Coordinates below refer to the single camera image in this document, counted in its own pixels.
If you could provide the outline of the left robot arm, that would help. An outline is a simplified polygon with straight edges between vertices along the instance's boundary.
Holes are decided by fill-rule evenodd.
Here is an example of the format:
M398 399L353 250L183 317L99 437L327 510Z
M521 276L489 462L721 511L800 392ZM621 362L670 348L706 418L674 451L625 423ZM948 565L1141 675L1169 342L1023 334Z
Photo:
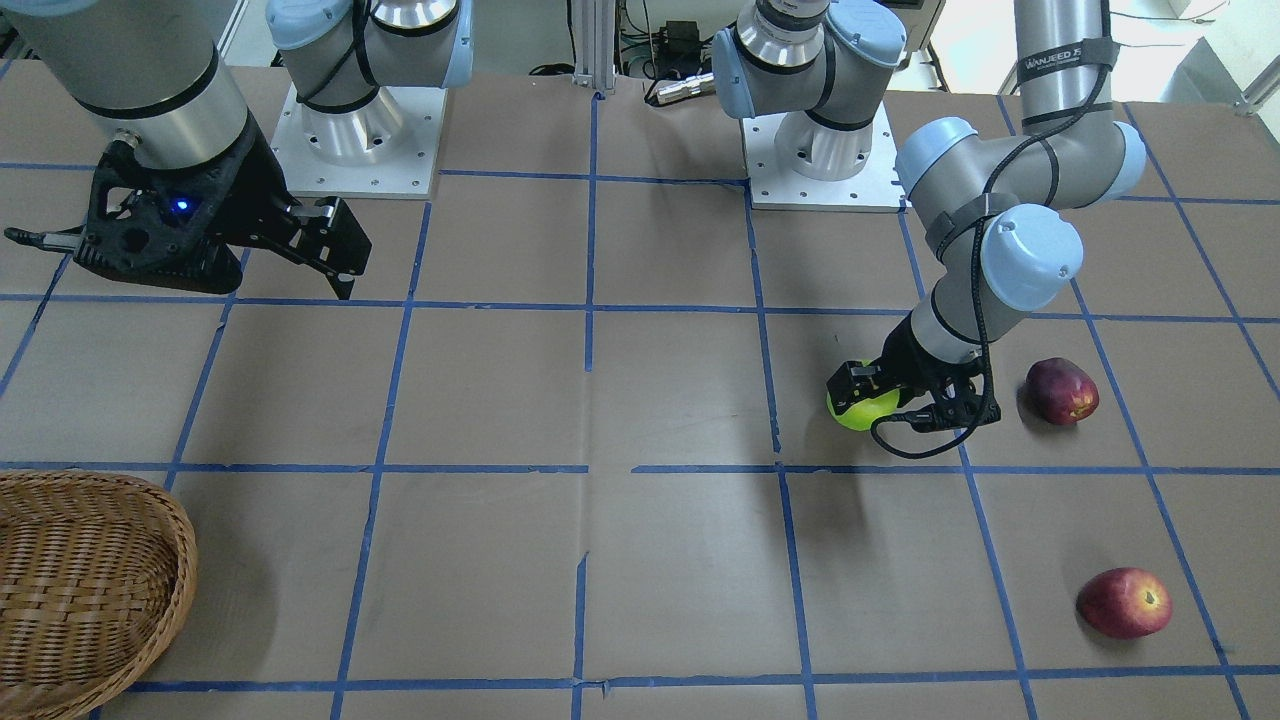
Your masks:
M1143 173L1142 137L1114 119L1108 3L1019 1L1015 31L1018 135L984 140L943 117L899 146L902 191L945 272L877 359L845 363L827 380L828 410L844 427L996 421L997 402L973 384L989 374L989 346L1083 263L1061 210L1120 197ZM904 23L878 1L750 1L712 40L716 92L735 119L782 115L791 168L835 181L860 168L906 44Z

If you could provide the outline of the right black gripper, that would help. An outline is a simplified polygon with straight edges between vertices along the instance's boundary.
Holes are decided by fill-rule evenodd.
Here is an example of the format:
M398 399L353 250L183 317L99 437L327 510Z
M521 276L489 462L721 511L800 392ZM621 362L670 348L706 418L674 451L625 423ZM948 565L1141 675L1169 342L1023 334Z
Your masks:
M244 126L214 159L177 170L145 168L138 149L110 142L72 258L110 281L225 295L242 282L234 246L319 272L343 301L372 250L344 199L296 204L261 128Z

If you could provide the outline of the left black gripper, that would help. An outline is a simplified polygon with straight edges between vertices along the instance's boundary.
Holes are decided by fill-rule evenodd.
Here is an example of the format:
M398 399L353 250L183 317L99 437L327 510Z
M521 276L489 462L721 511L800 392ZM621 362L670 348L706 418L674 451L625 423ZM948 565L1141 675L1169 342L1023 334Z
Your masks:
M980 352L960 363L938 360L915 338L911 320L902 320L887 337L874 363L844 363L826 382L826 395L833 409L886 393L886 386L899 391L897 407L924 393L933 402L920 410L896 411L883 421L906 421L916 432L955 430L987 425L1001 419L993 393L977 393L973 379L989 374L989 359Z

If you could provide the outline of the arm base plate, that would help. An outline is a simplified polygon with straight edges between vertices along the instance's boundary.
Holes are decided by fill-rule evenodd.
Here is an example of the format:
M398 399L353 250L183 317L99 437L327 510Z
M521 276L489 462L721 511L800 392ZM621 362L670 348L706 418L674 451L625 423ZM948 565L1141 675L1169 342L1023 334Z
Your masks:
M287 100L270 142L287 188L310 199L430 199L448 97L444 88L380 88L343 114Z
M740 120L751 205L781 211L896 213L908 206L883 104L855 131L792 111Z

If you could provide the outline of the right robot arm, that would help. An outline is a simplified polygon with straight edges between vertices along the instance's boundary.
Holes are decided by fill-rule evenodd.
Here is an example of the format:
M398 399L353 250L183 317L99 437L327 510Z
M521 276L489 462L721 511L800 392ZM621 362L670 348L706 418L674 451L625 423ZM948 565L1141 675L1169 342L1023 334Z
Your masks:
M351 199L433 191L471 1L5 1L3 27L104 132L84 218L5 229L108 281L234 293L257 249L347 300Z

